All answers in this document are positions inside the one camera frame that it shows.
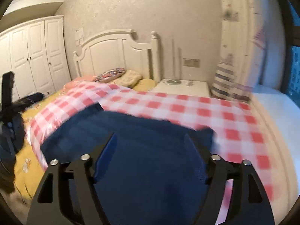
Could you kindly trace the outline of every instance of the white wardrobe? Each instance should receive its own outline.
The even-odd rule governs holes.
[[[35,92],[53,94],[71,81],[62,19],[35,19],[0,33],[0,81],[3,73],[15,73],[13,101]]]

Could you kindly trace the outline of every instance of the white wooden headboard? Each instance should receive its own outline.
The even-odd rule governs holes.
[[[137,43],[134,30],[116,29],[101,32],[82,43],[81,55],[74,52],[78,77],[99,75],[123,67],[139,72],[144,79],[161,80],[159,38],[152,31],[150,43]]]

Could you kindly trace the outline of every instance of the wall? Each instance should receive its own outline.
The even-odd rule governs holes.
[[[150,32],[161,36],[163,74],[173,77],[173,61],[200,59],[200,68],[176,67],[186,80],[213,80],[221,43],[220,0],[65,0],[57,15],[64,17],[64,37],[72,78],[75,30],[83,27],[85,38],[116,28],[134,29],[138,42],[149,42]]]

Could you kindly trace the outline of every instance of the metal screw head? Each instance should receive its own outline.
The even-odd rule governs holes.
[[[220,161],[221,157],[219,155],[214,154],[214,155],[211,156],[211,159],[214,160],[214,161]]]
[[[57,159],[54,159],[50,162],[50,165],[51,166],[55,166],[56,164],[58,164],[58,160]]]
[[[243,164],[246,166],[251,166],[251,162],[249,160],[243,160]]]
[[[81,157],[80,157],[80,159],[81,160],[83,160],[83,161],[86,161],[86,160],[88,160],[88,159],[90,159],[90,155],[89,154],[84,154],[84,155],[82,155]]]

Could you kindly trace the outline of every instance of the navy blue blanket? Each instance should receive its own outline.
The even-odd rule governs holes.
[[[105,112],[94,104],[63,123],[41,150],[48,163],[70,162],[116,133],[118,145],[108,170],[94,185],[110,223],[185,225],[192,223],[207,192],[199,178],[204,170],[195,173],[184,147],[189,131],[168,121]],[[195,134],[211,149],[211,129]]]

